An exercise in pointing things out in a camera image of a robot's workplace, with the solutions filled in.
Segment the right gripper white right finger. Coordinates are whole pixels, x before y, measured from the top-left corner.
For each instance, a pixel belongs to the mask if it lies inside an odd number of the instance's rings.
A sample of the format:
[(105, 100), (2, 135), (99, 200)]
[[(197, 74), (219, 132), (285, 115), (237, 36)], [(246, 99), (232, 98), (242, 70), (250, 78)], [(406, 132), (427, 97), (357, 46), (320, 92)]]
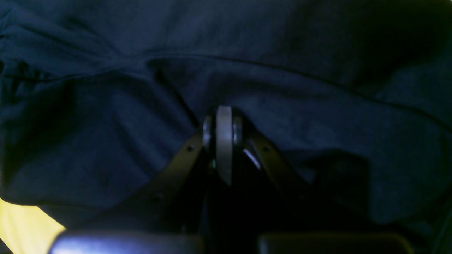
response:
[[(226, 185), (238, 188), (263, 180), (263, 189), (283, 204), (292, 223), (314, 208), (311, 189), (274, 144), (236, 108), (226, 107)], [(408, 241), (394, 233), (280, 232), (258, 237), (260, 254), (411, 254)]]

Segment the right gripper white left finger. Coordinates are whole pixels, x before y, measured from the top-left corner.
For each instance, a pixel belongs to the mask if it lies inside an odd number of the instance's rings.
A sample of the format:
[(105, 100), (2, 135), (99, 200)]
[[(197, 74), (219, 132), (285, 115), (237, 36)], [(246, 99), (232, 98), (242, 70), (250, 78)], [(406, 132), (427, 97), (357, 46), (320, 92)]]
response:
[(205, 254), (195, 233), (210, 173), (228, 186), (233, 169), (233, 109), (219, 106), (150, 183), (77, 230), (51, 254)]

